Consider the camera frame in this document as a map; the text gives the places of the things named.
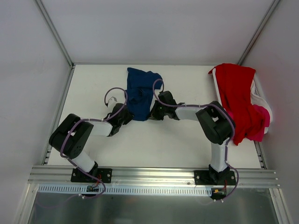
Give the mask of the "blue t shirt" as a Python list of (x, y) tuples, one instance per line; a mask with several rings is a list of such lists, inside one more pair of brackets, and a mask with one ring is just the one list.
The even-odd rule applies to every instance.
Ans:
[(161, 89), (162, 83), (156, 82), (162, 77), (152, 71), (127, 68), (127, 107), (133, 114), (133, 120), (146, 121), (150, 113), (153, 90)]

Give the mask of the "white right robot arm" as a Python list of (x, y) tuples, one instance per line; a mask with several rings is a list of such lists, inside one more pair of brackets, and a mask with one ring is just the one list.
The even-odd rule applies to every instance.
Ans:
[(211, 142), (211, 162), (208, 171), (199, 174), (199, 181), (210, 185), (223, 185), (229, 178), (228, 143), (235, 134), (235, 123), (218, 101), (207, 105), (177, 103), (170, 91), (155, 96), (149, 119), (163, 120), (165, 116), (174, 120), (199, 122), (204, 135)]

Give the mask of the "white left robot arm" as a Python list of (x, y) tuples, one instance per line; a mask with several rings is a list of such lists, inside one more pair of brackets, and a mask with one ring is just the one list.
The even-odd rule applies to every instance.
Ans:
[(63, 120), (51, 134), (49, 145), (76, 167), (73, 169), (72, 182), (111, 182), (111, 176), (107, 175), (111, 175), (112, 170), (101, 171), (84, 147), (90, 136), (112, 137), (133, 118), (125, 104), (117, 103), (103, 120), (82, 119), (73, 113)]

